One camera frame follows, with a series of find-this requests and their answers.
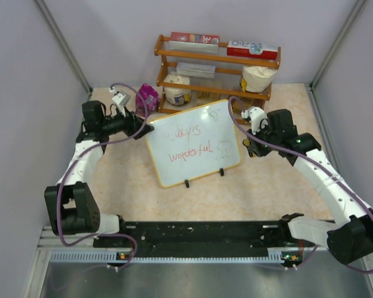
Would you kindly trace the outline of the yellow framed whiteboard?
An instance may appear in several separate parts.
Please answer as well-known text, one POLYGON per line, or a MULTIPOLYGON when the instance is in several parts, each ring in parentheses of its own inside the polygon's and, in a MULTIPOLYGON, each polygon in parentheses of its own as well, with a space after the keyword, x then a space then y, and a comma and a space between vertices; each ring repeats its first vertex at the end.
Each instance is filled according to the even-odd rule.
POLYGON ((213 173, 241 162, 228 100, 212 102, 149 122, 147 147, 163 188, 213 173))

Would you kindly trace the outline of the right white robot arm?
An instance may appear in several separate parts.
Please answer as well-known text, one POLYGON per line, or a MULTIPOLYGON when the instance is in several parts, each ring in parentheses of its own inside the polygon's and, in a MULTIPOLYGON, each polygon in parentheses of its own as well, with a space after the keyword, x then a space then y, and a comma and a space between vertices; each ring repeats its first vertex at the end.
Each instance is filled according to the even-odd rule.
POLYGON ((292 113, 280 109, 265 113, 251 107, 242 112, 251 125, 244 141, 250 156, 276 151, 311 182, 333 216, 332 222, 302 214, 283 217, 279 241, 287 246, 299 239, 325 247, 336 260, 350 264, 373 253, 373 208, 348 186, 310 133, 299 134, 292 113))

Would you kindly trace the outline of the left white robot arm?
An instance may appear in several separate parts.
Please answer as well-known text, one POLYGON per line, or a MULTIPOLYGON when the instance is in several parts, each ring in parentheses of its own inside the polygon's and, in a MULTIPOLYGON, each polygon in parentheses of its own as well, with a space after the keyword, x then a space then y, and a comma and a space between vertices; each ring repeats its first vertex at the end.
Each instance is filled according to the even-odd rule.
POLYGON ((58 183, 46 187, 44 192, 50 224, 57 236, 107 234, 113 245, 122 246, 128 241, 129 232, 121 227, 120 216, 99 210, 90 183, 98 161, 110 144, 110 136, 122 132, 127 139, 138 140, 153 132, 154 126, 126 107, 118 107, 114 115, 107 115, 99 101, 84 103, 82 113, 84 120, 71 162, 58 183))

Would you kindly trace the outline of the yellow black eraser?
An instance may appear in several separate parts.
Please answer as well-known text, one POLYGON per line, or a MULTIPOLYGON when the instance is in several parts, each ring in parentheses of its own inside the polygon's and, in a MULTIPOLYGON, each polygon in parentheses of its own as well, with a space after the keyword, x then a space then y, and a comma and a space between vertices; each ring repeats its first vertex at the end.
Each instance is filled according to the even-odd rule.
POLYGON ((248 152, 248 155, 252 158, 252 157, 255 157, 255 154, 254 152, 251 150, 250 148, 250 140, 248 138, 245 138, 243 141, 242 141, 242 144, 243 146, 246 148, 247 152, 248 152))

